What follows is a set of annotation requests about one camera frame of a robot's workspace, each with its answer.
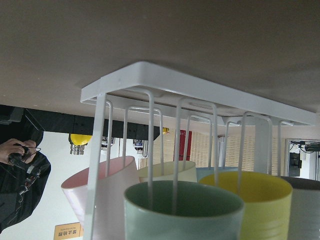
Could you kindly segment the green cup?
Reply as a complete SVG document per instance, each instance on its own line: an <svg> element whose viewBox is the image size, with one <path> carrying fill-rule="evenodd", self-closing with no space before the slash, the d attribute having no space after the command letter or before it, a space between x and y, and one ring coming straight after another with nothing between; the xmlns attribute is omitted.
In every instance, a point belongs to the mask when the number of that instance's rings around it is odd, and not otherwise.
<svg viewBox="0 0 320 240"><path fill-rule="evenodd" d="M238 240L244 202L219 187L180 181L176 214L172 213L173 183L153 182L153 208L149 209L148 184L124 192L127 240Z"/></svg>

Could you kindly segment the cream cup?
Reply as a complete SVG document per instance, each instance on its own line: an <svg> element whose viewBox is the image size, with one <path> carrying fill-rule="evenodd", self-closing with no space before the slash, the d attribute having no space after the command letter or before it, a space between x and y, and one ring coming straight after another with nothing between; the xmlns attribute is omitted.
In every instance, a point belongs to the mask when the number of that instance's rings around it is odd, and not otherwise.
<svg viewBox="0 0 320 240"><path fill-rule="evenodd" d="M160 163L154 164L152 167L153 170L153 180L154 181L172 181L174 178L174 166L175 163L173 161L165 162L163 164L164 174L161 175L162 165ZM140 182L148 181L148 167L144 167L139 169L138 176ZM196 163L193 161L186 161L185 167L184 162L179 161L178 163L178 180L186 181L186 182L197 182L197 172L196 172Z"/></svg>

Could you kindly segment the light blue cup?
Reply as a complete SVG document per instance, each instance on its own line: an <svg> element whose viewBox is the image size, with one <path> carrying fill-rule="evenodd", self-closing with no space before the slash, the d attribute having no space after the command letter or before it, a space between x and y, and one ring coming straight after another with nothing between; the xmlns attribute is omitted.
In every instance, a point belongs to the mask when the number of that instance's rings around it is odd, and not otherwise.
<svg viewBox="0 0 320 240"><path fill-rule="evenodd" d="M208 175L214 174L214 167L197 167L196 168L196 177L197 182L199 183L200 180ZM217 168L219 172L234 172L237 171L237 167L233 166L225 166L225 167L218 167Z"/></svg>

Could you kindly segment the pink cup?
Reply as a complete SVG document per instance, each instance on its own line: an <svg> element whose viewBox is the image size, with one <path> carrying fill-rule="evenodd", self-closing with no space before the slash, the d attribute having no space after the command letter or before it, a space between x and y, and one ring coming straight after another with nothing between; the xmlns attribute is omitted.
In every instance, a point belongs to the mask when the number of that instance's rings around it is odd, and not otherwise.
<svg viewBox="0 0 320 240"><path fill-rule="evenodd" d="M93 224L94 240L125 239L124 191L140 182L135 158L117 157L110 160L109 174L106 174L106 162L99 163L96 189L95 215ZM89 168L72 175L61 184L82 227L85 226L85 208L88 191Z"/></svg>

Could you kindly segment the yellow cup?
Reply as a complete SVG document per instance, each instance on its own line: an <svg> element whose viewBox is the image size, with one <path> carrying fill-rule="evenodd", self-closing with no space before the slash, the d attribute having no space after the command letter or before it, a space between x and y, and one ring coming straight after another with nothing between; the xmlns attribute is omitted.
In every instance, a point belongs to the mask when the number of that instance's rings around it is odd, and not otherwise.
<svg viewBox="0 0 320 240"><path fill-rule="evenodd" d="M241 240L286 240L288 238L292 186L282 178L260 172L218 174L218 186L233 193L240 190L245 204Z"/></svg>

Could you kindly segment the grey-white cup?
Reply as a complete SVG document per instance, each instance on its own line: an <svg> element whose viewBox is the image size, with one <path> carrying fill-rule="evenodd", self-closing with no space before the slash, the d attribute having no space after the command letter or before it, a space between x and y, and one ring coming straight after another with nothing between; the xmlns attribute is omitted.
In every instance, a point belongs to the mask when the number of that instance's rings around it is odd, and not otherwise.
<svg viewBox="0 0 320 240"><path fill-rule="evenodd" d="M290 183L293 188L288 239L318 240L320 238L320 182L290 176L281 178Z"/></svg>

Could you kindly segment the person in black jacket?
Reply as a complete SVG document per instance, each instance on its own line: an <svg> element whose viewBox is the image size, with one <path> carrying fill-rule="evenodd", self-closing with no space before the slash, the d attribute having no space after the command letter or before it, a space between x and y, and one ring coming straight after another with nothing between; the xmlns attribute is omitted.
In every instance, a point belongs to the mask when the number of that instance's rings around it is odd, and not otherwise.
<svg viewBox="0 0 320 240"><path fill-rule="evenodd" d="M48 158L36 149L43 136L25 115L19 122L0 125L1 231L30 217L42 198L51 172ZM28 167L39 168L39 177L9 163L11 154L21 156Z"/></svg>

